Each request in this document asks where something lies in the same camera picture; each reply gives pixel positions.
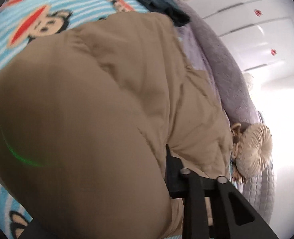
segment white wardrobe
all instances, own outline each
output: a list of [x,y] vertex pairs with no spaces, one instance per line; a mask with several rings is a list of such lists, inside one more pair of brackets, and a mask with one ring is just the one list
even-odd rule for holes
[[187,0],[260,83],[294,75],[292,0]]

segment beige blanket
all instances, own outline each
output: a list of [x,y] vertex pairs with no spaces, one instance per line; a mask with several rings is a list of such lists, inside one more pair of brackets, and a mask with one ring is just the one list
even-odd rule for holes
[[0,182],[60,238],[181,233],[167,143],[199,175],[229,176],[230,127],[167,16],[38,38],[0,72]]

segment blanket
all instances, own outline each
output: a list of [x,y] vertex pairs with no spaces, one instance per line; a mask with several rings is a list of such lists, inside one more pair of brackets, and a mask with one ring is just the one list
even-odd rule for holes
[[165,15],[35,39],[0,71],[0,182],[60,238],[181,233],[165,144],[201,176],[229,174],[229,123]]

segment metal screw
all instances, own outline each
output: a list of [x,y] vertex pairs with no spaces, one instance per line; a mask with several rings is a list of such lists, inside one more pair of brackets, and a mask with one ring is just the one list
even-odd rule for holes
[[183,174],[183,175],[188,175],[191,173],[191,170],[189,170],[188,168],[182,168],[180,170],[180,173]]
[[217,178],[217,181],[218,181],[219,183],[224,184],[224,183],[227,183],[227,182],[228,182],[228,179],[227,179],[226,177],[224,177],[224,176],[219,176],[219,177]]

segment black metal bracket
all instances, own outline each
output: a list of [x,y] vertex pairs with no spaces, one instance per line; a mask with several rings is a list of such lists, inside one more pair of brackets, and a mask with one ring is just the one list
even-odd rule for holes
[[[216,180],[184,168],[167,150],[165,182],[173,199],[184,199],[183,239],[278,239],[269,225],[224,176]],[[208,226],[210,198],[213,227]]]

